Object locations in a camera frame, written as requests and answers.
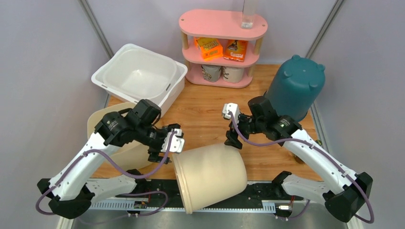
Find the orange box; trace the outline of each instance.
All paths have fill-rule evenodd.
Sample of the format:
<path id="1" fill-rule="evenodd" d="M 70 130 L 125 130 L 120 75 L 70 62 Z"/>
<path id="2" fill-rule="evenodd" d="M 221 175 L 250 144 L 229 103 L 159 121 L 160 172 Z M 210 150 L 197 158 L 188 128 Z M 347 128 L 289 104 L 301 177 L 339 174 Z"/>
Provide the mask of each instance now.
<path id="1" fill-rule="evenodd" d="M 194 44 L 201 51 L 201 57 L 205 61 L 210 61 L 223 56 L 223 48 L 217 38 L 194 38 Z"/>
<path id="2" fill-rule="evenodd" d="M 248 41 L 229 40 L 226 45 L 224 58 L 239 62 L 245 61 L 247 44 Z"/>

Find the pink shelf unit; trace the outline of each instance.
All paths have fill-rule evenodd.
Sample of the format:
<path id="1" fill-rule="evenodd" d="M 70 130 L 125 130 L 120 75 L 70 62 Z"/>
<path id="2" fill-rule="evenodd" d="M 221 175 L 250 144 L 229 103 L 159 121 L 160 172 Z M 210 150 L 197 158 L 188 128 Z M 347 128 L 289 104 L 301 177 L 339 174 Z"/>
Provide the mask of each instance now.
<path id="1" fill-rule="evenodd" d="M 179 18 L 183 47 L 182 52 L 186 59 L 185 63 L 189 69 L 186 75 L 188 81 L 195 84 L 232 88 L 243 88 L 250 84 L 253 79 L 255 64 L 259 59 L 263 36 L 267 31 L 268 25 L 266 20 L 260 15 L 256 15 L 251 29 L 242 29 L 241 24 L 242 12 L 238 11 L 195 9 L 185 12 Z M 256 42 L 254 46 L 249 42 L 244 62 L 230 61 L 224 58 L 217 58 L 206 62 L 202 59 L 200 51 L 194 46 L 193 40 L 189 40 L 188 36 Z M 223 47 L 225 47 L 226 40 L 220 40 L 220 42 L 223 43 Z M 228 83 L 222 78 L 212 83 L 203 78 L 201 64 L 246 69 L 244 77 L 239 83 Z"/>
<path id="2" fill-rule="evenodd" d="M 220 40 L 220 43 L 222 44 L 223 47 L 226 47 L 226 42 L 227 40 Z M 253 64 L 256 63 L 256 61 L 259 59 L 259 55 L 253 54 L 254 46 L 253 44 L 249 43 L 247 50 L 246 50 L 246 58 L 245 61 L 243 62 L 238 62 L 238 61 L 231 61 L 224 59 L 222 57 L 210 60 L 210 61 L 205 61 L 201 57 L 201 52 L 198 50 L 197 47 L 194 45 L 193 40 L 189 40 L 189 48 L 188 49 L 183 49 L 183 56 L 186 60 L 192 62 L 192 63 L 201 63 L 201 64 L 212 64 L 212 65 L 220 65 L 220 66 L 228 66 L 228 67 L 237 67 L 237 68 L 246 68 L 250 67 Z"/>
<path id="3" fill-rule="evenodd" d="M 267 31 L 267 21 L 259 15 L 256 15 L 251 29 L 242 29 L 241 11 L 190 10 L 180 17 L 179 25 L 183 33 L 193 37 L 244 41 L 257 40 Z"/>
<path id="4" fill-rule="evenodd" d="M 246 87 L 253 80 L 253 77 L 247 75 L 247 71 L 245 71 L 245 74 L 243 75 L 242 80 L 240 82 L 238 82 L 238 83 L 228 83 L 227 81 L 225 81 L 223 79 L 222 76 L 216 82 L 206 81 L 204 79 L 202 73 L 203 72 L 201 70 L 201 64 L 193 63 L 193 64 L 191 64 L 191 70 L 189 70 L 187 72 L 186 78 L 187 78 L 188 81 L 190 81 L 191 83 L 194 83 L 194 84 L 207 85 L 207 86 L 217 86 L 217 87 L 231 87 L 231 88 L 243 88 L 243 87 Z"/>

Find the white wall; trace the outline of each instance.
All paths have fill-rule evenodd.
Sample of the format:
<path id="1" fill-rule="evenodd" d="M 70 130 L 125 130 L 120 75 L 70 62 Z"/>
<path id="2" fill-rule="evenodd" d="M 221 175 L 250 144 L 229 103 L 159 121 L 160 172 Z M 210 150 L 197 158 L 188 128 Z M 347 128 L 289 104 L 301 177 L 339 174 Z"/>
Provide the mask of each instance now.
<path id="1" fill-rule="evenodd" d="M 90 76 L 108 58 L 76 0 L 1 1 L 0 34 L 0 228 L 55 228 L 36 183 L 85 143 L 107 97 Z"/>
<path id="2" fill-rule="evenodd" d="M 88 0 L 113 52 L 134 43 L 183 61 L 178 20 L 202 8 L 242 11 L 243 0 Z M 260 63 L 305 56 L 335 0 L 260 0 L 257 13 L 268 22 Z"/>
<path id="3" fill-rule="evenodd" d="M 326 65 L 316 105 L 328 147 L 374 179 L 367 229 L 405 223 L 404 10 L 403 0 L 346 1 L 313 56 Z"/>

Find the white plastic basket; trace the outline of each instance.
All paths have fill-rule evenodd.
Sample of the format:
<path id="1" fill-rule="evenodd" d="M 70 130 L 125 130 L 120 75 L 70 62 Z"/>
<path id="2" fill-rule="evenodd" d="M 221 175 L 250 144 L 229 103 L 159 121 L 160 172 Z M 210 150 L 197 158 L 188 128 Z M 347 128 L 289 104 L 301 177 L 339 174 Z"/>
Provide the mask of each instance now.
<path id="1" fill-rule="evenodd" d="M 149 99 L 163 116 L 184 88 L 187 67 L 134 44 L 126 44 L 91 77 L 94 84 L 122 101 Z"/>

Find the white mug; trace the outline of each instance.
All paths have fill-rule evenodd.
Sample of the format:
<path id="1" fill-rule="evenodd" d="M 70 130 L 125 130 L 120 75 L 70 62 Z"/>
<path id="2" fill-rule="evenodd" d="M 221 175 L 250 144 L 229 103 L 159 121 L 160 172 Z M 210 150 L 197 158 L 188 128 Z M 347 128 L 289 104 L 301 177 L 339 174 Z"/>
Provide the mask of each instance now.
<path id="1" fill-rule="evenodd" d="M 224 69 L 224 80 L 229 83 L 238 83 L 243 78 L 243 73 L 245 72 L 244 68 L 235 68 L 235 67 L 223 67 Z"/>
<path id="2" fill-rule="evenodd" d="M 219 80 L 219 77 L 221 76 L 220 66 L 202 64 L 201 69 L 203 73 L 202 75 L 204 76 L 204 79 L 207 81 L 216 82 Z"/>

